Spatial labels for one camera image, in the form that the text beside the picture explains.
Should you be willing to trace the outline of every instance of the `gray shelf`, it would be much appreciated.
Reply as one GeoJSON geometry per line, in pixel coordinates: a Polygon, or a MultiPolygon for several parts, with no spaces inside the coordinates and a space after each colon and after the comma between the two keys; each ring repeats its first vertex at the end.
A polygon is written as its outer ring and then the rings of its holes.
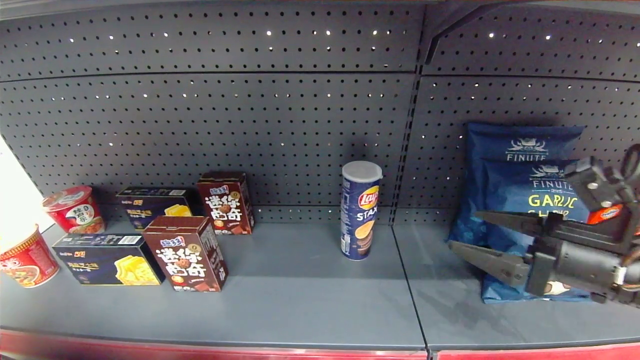
{"type": "Polygon", "coordinates": [[[444,243],[446,224],[397,225],[428,348],[510,349],[640,341],[640,311],[615,303],[483,304],[479,272],[444,243]]]}
{"type": "MultiPolygon", "coordinates": [[[[259,224],[220,236],[221,293],[81,286],[66,268],[24,290],[4,274],[1,327],[109,340],[242,347],[420,350],[424,340],[392,230],[375,228],[365,261],[345,258],[339,224],[259,224]]],[[[131,232],[115,222],[109,232],[131,232]]],[[[45,232],[49,244],[63,232],[45,232]]]]}

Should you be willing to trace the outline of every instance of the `biscuit box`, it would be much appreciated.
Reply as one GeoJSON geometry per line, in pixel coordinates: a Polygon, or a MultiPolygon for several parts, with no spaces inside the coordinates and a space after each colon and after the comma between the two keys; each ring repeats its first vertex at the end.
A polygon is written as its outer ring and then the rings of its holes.
{"type": "Polygon", "coordinates": [[[130,186],[116,195],[136,230],[144,230],[160,215],[190,217],[197,204],[196,191],[189,188],[130,186]]]}
{"type": "Polygon", "coordinates": [[[208,172],[196,185],[217,235],[251,234],[253,209],[244,172],[208,172]]]}
{"type": "Polygon", "coordinates": [[[139,234],[67,234],[52,248],[83,285],[160,285],[164,280],[139,234]]]}
{"type": "Polygon", "coordinates": [[[176,291],[220,291],[227,264],[208,217],[157,217],[142,232],[176,291]]]}

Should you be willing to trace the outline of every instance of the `pegboard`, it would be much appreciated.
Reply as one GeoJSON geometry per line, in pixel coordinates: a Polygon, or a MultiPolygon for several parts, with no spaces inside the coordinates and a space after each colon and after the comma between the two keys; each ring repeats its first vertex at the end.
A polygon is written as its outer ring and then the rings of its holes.
{"type": "Polygon", "coordinates": [[[243,170],[256,205],[338,206],[340,168],[383,169],[389,205],[413,74],[147,74],[3,83],[1,132],[44,195],[191,186],[243,170]]]}
{"type": "Polygon", "coordinates": [[[456,215],[456,209],[452,208],[397,208],[395,225],[449,225],[456,215]]]}
{"type": "Polygon", "coordinates": [[[640,84],[585,79],[425,76],[420,80],[399,208],[455,208],[467,122],[585,125],[573,158],[620,162],[640,140],[640,84]]]}
{"type": "Polygon", "coordinates": [[[151,72],[413,72],[424,5],[190,2],[0,22],[0,81],[151,72]]]}
{"type": "Polygon", "coordinates": [[[637,15],[509,5],[440,39],[422,73],[640,79],[637,15]]]}

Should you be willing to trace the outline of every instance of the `lay's stax can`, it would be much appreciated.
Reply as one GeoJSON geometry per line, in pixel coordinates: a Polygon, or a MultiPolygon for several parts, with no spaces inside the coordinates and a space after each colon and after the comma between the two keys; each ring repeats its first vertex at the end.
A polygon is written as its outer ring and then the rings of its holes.
{"type": "Polygon", "coordinates": [[[371,248],[382,169],[368,161],[352,161],[342,167],[342,177],[340,247],[347,258],[363,260],[371,248]]]}

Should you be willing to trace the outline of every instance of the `brown cookie box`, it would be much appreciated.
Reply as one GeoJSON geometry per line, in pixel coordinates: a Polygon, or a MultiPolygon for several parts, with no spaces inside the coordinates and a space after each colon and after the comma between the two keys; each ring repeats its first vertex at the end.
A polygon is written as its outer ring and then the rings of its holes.
{"type": "Polygon", "coordinates": [[[216,234],[251,234],[253,209],[244,172],[208,172],[196,184],[216,234]]]}
{"type": "Polygon", "coordinates": [[[157,217],[142,232],[176,291],[220,291],[228,268],[208,217],[157,217]]]}

